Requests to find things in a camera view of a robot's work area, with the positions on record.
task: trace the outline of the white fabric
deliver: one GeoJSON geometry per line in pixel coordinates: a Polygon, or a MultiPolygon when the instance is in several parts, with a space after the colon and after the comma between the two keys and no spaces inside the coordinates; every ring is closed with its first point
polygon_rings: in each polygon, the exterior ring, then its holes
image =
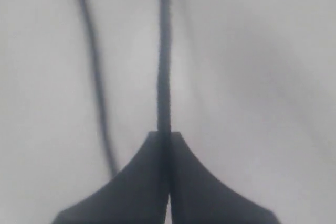
{"type": "MultiPolygon", "coordinates": [[[[282,223],[336,223],[336,2],[172,0],[172,124],[282,223]]],[[[158,0],[90,0],[123,167],[156,126],[158,0]]],[[[76,0],[0,0],[0,223],[109,180],[76,0]]]]}

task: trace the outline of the white surface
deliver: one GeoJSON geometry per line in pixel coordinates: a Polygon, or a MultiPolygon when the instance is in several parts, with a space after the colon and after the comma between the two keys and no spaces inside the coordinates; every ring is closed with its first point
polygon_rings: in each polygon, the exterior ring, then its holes
{"type": "MultiPolygon", "coordinates": [[[[155,129],[158,0],[91,2],[124,166],[155,129]]],[[[173,128],[284,224],[336,222],[335,3],[173,0],[173,128]]],[[[0,223],[50,223],[109,179],[84,29],[76,0],[0,7],[0,223]]]]}

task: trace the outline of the black plastic object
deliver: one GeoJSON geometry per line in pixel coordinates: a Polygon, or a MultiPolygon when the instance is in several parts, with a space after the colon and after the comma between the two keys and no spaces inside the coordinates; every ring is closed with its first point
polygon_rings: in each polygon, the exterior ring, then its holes
{"type": "Polygon", "coordinates": [[[171,206],[174,224],[278,224],[269,210],[234,192],[195,157],[179,132],[172,133],[171,206]]]}
{"type": "Polygon", "coordinates": [[[163,141],[150,132],[130,163],[98,192],[59,213],[54,224],[162,224],[169,187],[163,141]]]}

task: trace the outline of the black wire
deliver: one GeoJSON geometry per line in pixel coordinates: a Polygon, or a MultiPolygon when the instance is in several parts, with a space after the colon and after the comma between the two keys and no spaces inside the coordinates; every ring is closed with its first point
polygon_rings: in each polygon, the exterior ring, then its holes
{"type": "Polygon", "coordinates": [[[160,56],[157,83],[157,129],[161,133],[171,132],[170,59],[171,17],[170,0],[160,0],[160,56]]]}
{"type": "Polygon", "coordinates": [[[110,131],[108,127],[108,115],[106,109],[106,100],[103,88],[102,74],[101,74],[101,62],[100,54],[97,47],[97,39],[95,33],[95,27],[92,21],[92,15],[90,14],[90,9],[87,0],[78,0],[83,21],[86,27],[86,32],[88,36],[88,41],[90,44],[91,51],[91,66],[94,88],[96,90],[97,108],[99,114],[99,125],[101,131],[101,138],[103,143],[104,152],[109,165],[109,169],[112,177],[118,173],[117,162],[114,157],[112,141],[110,136],[110,131]]]}

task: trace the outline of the black cable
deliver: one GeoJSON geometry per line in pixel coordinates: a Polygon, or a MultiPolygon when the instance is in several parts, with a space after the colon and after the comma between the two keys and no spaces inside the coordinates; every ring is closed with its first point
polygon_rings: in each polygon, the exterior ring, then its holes
{"type": "Polygon", "coordinates": [[[92,66],[92,75],[94,88],[96,90],[96,99],[97,99],[97,108],[99,114],[99,125],[101,131],[101,138],[103,143],[103,148],[105,151],[106,159],[110,168],[112,177],[118,173],[117,162],[114,157],[112,141],[110,136],[110,131],[108,127],[108,115],[106,109],[106,100],[103,88],[102,81],[102,71],[101,71],[101,62],[100,54],[97,46],[97,39],[95,33],[95,27],[92,21],[92,15],[90,13],[89,5],[87,0],[78,0],[83,21],[86,27],[86,32],[88,36],[88,42],[90,44],[91,51],[91,66],[92,66]]]}
{"type": "Polygon", "coordinates": [[[170,0],[160,0],[160,56],[157,83],[157,129],[161,133],[171,132],[170,59],[171,15],[170,0]]]}

